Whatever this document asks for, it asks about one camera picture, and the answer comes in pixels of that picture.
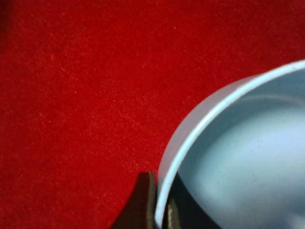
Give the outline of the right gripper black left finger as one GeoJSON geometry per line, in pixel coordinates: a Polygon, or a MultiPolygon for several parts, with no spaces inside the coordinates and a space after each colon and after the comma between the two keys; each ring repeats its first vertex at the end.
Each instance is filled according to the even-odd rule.
{"type": "Polygon", "coordinates": [[[139,173],[126,205],[111,225],[112,229],[154,229],[156,184],[153,172],[139,173]]]}

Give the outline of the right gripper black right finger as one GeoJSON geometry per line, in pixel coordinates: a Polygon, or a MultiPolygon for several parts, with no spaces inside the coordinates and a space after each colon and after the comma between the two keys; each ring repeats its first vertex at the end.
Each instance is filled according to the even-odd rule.
{"type": "Polygon", "coordinates": [[[166,229],[181,229],[178,207],[174,199],[167,202],[164,218],[166,229]]]}

